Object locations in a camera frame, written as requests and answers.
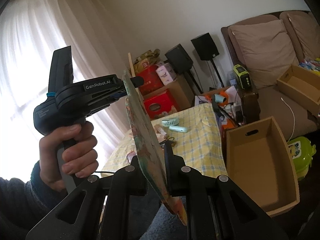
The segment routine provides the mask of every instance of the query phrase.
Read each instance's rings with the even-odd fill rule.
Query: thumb
[[[80,124],[74,124],[68,127],[59,127],[52,133],[43,137],[39,142],[40,152],[52,151],[63,141],[72,139],[81,131]]]

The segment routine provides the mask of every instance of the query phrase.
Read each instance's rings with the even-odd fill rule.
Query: yellow device
[[[241,86],[243,89],[251,88],[250,75],[249,75],[249,72],[244,67],[237,64],[233,67],[233,72],[236,75],[238,86]]]

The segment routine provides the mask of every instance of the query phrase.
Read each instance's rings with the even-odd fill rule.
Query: floor
[[[274,220],[287,232],[290,239],[297,236],[300,227],[307,222],[320,201],[320,131],[305,135],[311,144],[316,145],[312,167],[306,177],[299,181],[300,203],[289,212],[274,217]]]

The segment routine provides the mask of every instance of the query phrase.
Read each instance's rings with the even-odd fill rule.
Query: beige pillow
[[[229,28],[258,89],[275,85],[291,64],[299,64],[282,20]]]
[[[305,58],[320,57],[320,26],[311,15],[289,14],[288,18],[300,41]]]

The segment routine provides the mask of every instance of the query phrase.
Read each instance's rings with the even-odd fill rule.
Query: pink box
[[[165,86],[174,81],[177,76],[169,63],[159,66],[156,72]]]

